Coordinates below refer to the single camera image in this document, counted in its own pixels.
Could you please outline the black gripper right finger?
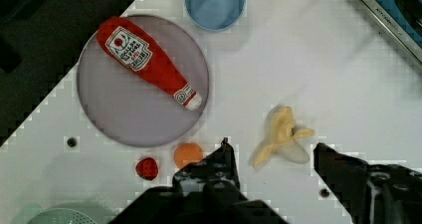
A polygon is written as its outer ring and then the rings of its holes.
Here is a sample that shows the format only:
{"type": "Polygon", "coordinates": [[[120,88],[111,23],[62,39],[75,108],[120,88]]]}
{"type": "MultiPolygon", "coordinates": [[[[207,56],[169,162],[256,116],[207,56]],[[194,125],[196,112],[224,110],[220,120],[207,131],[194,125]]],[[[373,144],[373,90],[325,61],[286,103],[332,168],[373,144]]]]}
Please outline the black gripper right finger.
{"type": "Polygon", "coordinates": [[[421,173],[399,164],[370,164],[324,143],[314,169],[353,224],[422,224],[421,173]]]}

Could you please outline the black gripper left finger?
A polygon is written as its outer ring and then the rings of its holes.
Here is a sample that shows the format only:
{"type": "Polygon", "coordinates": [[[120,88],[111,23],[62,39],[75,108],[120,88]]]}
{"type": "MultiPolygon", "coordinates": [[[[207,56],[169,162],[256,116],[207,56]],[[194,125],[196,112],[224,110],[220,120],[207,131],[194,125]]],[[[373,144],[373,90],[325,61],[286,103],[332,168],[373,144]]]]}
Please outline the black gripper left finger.
{"type": "Polygon", "coordinates": [[[170,186],[144,191],[108,224],[286,224],[261,200],[240,191],[234,148],[220,147],[172,177],[170,186]]]}

